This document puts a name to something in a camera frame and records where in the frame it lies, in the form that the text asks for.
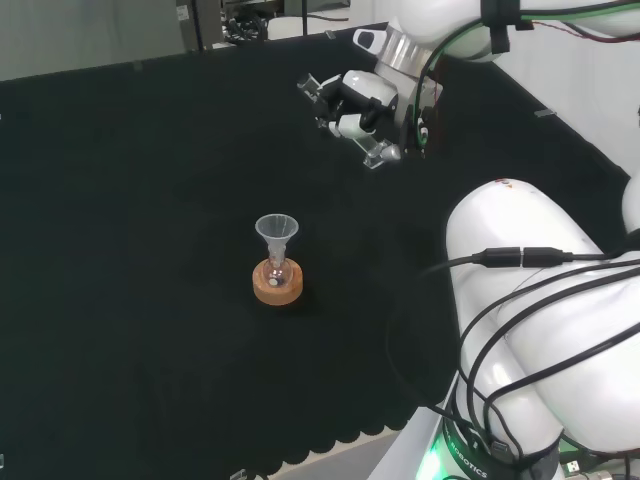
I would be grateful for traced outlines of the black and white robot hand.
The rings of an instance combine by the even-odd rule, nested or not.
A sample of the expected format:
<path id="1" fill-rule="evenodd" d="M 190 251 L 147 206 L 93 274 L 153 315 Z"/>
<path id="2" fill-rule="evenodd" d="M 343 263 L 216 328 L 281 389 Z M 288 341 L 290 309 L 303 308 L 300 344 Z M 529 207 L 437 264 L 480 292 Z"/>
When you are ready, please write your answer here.
<path id="1" fill-rule="evenodd" d="M 319 128 L 355 140 L 372 136 L 381 119 L 393 119 L 398 101 L 392 83 L 371 72 L 349 70 L 319 85 L 314 114 Z"/>

